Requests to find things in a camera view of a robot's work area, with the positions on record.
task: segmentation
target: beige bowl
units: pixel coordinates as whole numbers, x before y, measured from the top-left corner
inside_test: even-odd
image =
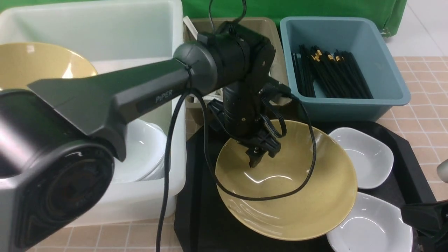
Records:
[[[277,129],[277,120],[272,121]],[[216,176],[234,193],[266,197],[298,188],[308,174],[312,144],[308,126],[286,121],[288,133],[275,158],[267,154],[250,168],[247,148],[230,139],[222,148]],[[353,164],[327,134],[314,129],[317,159],[308,184],[298,193],[276,200],[247,201],[218,188],[229,211],[244,225],[262,235],[289,241],[307,240],[333,230],[350,213],[358,185]]]
[[[44,78],[83,78],[97,75],[95,67],[82,56],[46,43],[0,45],[0,90],[26,89]]]

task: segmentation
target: white floor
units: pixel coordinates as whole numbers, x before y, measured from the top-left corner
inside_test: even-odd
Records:
[[[408,0],[386,43],[393,56],[448,56],[448,0]]]

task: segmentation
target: black tray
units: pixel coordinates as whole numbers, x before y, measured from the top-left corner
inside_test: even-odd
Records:
[[[392,173],[373,190],[360,190],[397,207],[411,203],[433,203],[435,197],[408,141],[375,122],[314,123],[330,133],[351,127],[385,143],[394,154]],[[210,130],[210,157],[214,163],[228,140]],[[184,252],[333,252],[326,236],[308,241],[288,242],[260,235],[241,224],[225,207],[206,167],[203,128],[187,142],[186,183],[177,198],[174,230]],[[414,231],[413,252],[419,252]]]

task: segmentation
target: blue plastic bin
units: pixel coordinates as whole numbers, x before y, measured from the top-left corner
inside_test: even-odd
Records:
[[[289,86],[313,121],[376,121],[393,106],[409,103],[411,94],[375,24],[356,17],[286,17],[280,22]],[[299,46],[353,53],[373,99],[327,98],[314,82],[316,97],[297,90],[291,53]]]

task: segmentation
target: green backdrop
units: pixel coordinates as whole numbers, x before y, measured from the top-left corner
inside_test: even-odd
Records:
[[[83,0],[1,0],[0,12],[11,7],[80,2]],[[207,17],[209,0],[182,0],[184,14],[190,18]],[[288,16],[365,17],[378,29],[395,35],[401,22],[406,0],[247,0],[248,17],[268,17],[277,24]],[[238,17],[241,0],[214,0],[214,17]]]

